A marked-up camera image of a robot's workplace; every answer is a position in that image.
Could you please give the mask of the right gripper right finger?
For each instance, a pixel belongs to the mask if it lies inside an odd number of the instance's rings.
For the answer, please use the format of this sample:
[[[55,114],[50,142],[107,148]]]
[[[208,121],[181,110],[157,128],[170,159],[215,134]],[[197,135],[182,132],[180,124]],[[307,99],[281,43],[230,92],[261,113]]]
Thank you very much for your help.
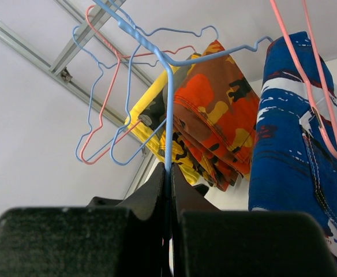
[[[337,276],[309,215],[221,211],[171,168],[175,276]]]

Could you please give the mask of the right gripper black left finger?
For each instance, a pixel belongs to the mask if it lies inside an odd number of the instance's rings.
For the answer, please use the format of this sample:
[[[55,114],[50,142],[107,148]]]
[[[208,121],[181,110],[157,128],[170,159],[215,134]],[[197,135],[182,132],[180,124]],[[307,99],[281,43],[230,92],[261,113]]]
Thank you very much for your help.
[[[164,166],[116,205],[18,207],[0,216],[0,276],[163,276]]]

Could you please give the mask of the blue white patterned trousers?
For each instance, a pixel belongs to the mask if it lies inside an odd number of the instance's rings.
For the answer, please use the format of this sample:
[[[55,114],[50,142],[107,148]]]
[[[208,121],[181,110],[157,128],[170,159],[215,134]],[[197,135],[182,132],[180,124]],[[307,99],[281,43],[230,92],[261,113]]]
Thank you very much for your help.
[[[251,211],[305,212],[319,223],[337,262],[337,159],[319,131],[330,137],[330,116],[306,32],[290,35],[311,85],[318,111],[308,102],[306,86],[283,38],[267,50],[256,120],[248,208]],[[323,72],[337,122],[337,85]]]

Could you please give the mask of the orange camouflage trousers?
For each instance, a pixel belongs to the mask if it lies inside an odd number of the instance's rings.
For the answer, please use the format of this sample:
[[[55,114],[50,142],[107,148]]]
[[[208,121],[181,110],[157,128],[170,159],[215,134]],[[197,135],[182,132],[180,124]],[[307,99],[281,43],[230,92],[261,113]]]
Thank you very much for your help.
[[[173,104],[174,128],[213,186],[249,178],[259,97],[230,55],[190,65]]]

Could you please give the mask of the blue hanger with blue trousers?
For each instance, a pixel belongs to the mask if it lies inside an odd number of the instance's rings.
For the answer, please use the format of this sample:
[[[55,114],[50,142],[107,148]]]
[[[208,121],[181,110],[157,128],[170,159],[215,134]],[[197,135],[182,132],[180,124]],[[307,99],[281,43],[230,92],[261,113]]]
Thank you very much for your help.
[[[115,11],[113,11],[110,7],[107,6],[106,3],[102,1],[95,1],[95,4],[97,4],[100,8],[102,8],[105,12],[107,12],[113,19],[115,19],[118,23],[118,27],[123,30],[125,33],[130,35],[137,43],[137,48],[140,48],[143,46],[145,49],[148,50],[150,54],[153,54],[157,57],[159,63],[164,67],[167,73],[167,85],[168,85],[168,92],[167,92],[167,111],[166,111],[166,118],[160,125],[156,128],[155,131],[153,131],[152,134],[156,134],[156,132],[162,128],[163,126],[166,127],[166,148],[165,148],[165,156],[164,156],[164,168],[166,171],[170,170],[171,162],[172,162],[172,134],[173,134],[173,101],[174,101],[174,73],[172,70],[172,66],[187,66],[192,65],[200,62],[206,62],[210,61],[215,58],[222,57],[224,55],[232,54],[234,52],[246,49],[251,52],[256,52],[259,48],[259,44],[265,40],[269,42],[273,42],[272,38],[269,36],[263,36],[262,38],[255,41],[254,45],[250,46],[248,44],[242,44],[240,46],[230,48],[228,50],[221,51],[219,53],[210,54],[206,56],[201,56],[197,59],[191,59],[191,60],[183,60],[183,61],[175,61],[171,57],[169,57],[167,54],[165,54],[162,50],[158,48],[158,46],[154,45],[148,40],[149,36],[152,36],[154,33],[159,31],[169,31],[169,32],[175,32],[175,33],[187,33],[191,34],[197,38],[201,37],[203,32],[206,29],[213,29],[214,32],[218,35],[219,32],[213,25],[207,25],[203,28],[201,28],[200,32],[194,32],[194,31],[187,31],[187,30],[180,30],[180,29],[172,29],[172,28],[166,28],[166,27],[160,27],[154,29],[152,32],[147,33],[145,30],[143,30],[141,27],[136,25],[130,15],[128,15],[124,10],[121,8],[117,8],[121,13],[124,15],[124,18],[122,18],[120,15],[118,15]]]

